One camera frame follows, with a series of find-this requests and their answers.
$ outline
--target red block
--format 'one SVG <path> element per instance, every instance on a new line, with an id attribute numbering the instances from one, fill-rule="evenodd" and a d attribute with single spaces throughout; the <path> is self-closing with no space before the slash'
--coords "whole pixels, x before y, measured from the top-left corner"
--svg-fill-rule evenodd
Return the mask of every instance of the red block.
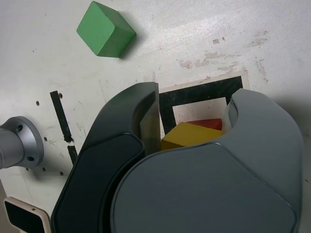
<path id="1" fill-rule="evenodd" d="M 208 120 L 194 120 L 188 121 L 187 123 L 193 125 L 199 125 L 210 129 L 222 130 L 223 122 L 221 119 L 208 119 Z"/>

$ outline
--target yellow block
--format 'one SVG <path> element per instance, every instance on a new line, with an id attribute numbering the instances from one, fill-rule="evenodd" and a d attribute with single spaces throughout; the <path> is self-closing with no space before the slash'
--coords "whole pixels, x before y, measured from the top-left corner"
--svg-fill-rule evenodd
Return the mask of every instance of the yellow block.
<path id="1" fill-rule="evenodd" d="M 161 150 L 188 147 L 214 140 L 222 135 L 220 130 L 180 122 L 161 141 Z"/>

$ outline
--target white table surface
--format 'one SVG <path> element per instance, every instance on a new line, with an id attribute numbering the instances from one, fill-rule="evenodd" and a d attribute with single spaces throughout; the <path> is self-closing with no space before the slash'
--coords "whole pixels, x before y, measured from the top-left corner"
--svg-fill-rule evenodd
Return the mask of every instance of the white table surface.
<path id="1" fill-rule="evenodd" d="M 99 2 L 120 11 L 138 34 L 122 59 L 95 56 L 76 33 L 90 1 L 0 1 L 0 124 L 25 116 L 48 139 L 38 168 L 0 170 L 6 194 L 51 214 L 72 168 L 51 91 L 63 94 L 79 152 L 105 102 L 136 82 L 164 88 L 247 72 L 250 89 L 280 104 L 304 135 L 310 183 L 304 181 L 300 232 L 310 232 L 311 1 Z"/>

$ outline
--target stain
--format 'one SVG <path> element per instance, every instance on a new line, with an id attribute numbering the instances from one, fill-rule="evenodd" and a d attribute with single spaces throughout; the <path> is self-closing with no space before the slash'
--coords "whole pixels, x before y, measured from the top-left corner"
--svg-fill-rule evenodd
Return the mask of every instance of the stain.
<path id="1" fill-rule="evenodd" d="M 214 58 L 221 58 L 221 57 L 225 57 L 225 54 L 218 54 L 218 52 L 210 52 L 210 53 L 205 53 L 205 58 L 207 59 L 214 59 Z"/>
<path id="2" fill-rule="evenodd" d="M 154 71 L 152 72 L 152 81 L 156 81 L 156 73 Z"/>
<path id="3" fill-rule="evenodd" d="M 263 45 L 268 39 L 267 38 L 256 38 L 247 47 L 255 47 Z"/>
<path id="4" fill-rule="evenodd" d="M 268 83 L 269 80 L 266 78 L 267 73 L 266 73 L 266 70 L 265 70 L 265 68 L 264 68 L 264 66 L 262 64 L 263 60 L 264 59 L 259 59 L 259 61 L 256 61 L 256 67 L 257 67 L 259 73 L 263 76 L 263 80 L 266 83 Z"/>
<path id="5" fill-rule="evenodd" d="M 239 54 L 229 54 L 229 55 L 225 56 L 225 58 L 228 58 L 228 57 L 241 57 L 241 55 L 239 55 Z"/>
<path id="6" fill-rule="evenodd" d="M 219 44 L 219 40 L 218 39 L 213 40 L 213 44 L 214 45 Z"/>
<path id="7" fill-rule="evenodd" d="M 102 86 L 102 81 L 101 80 L 99 80 L 99 85 L 101 86 L 101 90 L 102 90 L 102 94 L 103 94 L 103 99 L 104 99 L 105 103 L 107 103 L 105 95 L 104 95 L 104 90 L 103 90 L 103 86 Z"/>
<path id="8" fill-rule="evenodd" d="M 227 66 L 227 67 L 219 67 L 218 70 L 233 70 L 233 67 L 235 67 L 239 62 L 234 62 L 233 65 Z"/>
<path id="9" fill-rule="evenodd" d="M 258 32 L 255 37 L 260 37 L 260 36 L 264 36 L 264 35 L 267 35 L 268 34 L 268 31 L 263 31 L 263 32 Z"/>
<path id="10" fill-rule="evenodd" d="M 203 61 L 200 61 L 199 59 L 195 61 L 195 67 L 203 67 L 203 66 L 207 66 L 209 64 L 209 60 L 207 58 L 204 58 Z"/>
<path id="11" fill-rule="evenodd" d="M 81 127 L 79 126 L 78 122 L 77 122 L 77 126 L 78 126 L 79 131 L 81 132 Z"/>
<path id="12" fill-rule="evenodd" d="M 266 41 L 268 40 L 267 38 L 264 38 L 264 36 L 267 35 L 267 34 L 268 34 L 268 31 L 258 32 L 255 35 L 256 38 L 250 44 L 248 44 L 246 47 L 259 46 L 259 49 L 260 49 L 261 45 L 266 43 Z"/>
<path id="13" fill-rule="evenodd" d="M 184 60 L 180 60 L 178 62 L 179 62 L 180 67 L 182 67 L 182 68 L 187 68 L 187 69 L 192 68 L 192 61 L 186 61 L 185 62 Z"/>
<path id="14" fill-rule="evenodd" d="M 48 143 L 50 143 L 51 145 L 55 146 L 55 142 L 54 140 L 49 140 Z"/>

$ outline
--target metal cylinder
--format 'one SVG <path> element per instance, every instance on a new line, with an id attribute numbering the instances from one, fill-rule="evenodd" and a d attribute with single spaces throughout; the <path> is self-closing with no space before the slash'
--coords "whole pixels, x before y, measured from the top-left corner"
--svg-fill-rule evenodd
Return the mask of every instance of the metal cylinder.
<path id="1" fill-rule="evenodd" d="M 43 156 L 41 136 L 30 120 L 16 116 L 0 126 L 0 169 L 34 168 L 42 162 Z"/>
<path id="2" fill-rule="evenodd" d="M 24 148 L 18 136 L 9 130 L 0 129 L 0 169 L 19 163 Z"/>

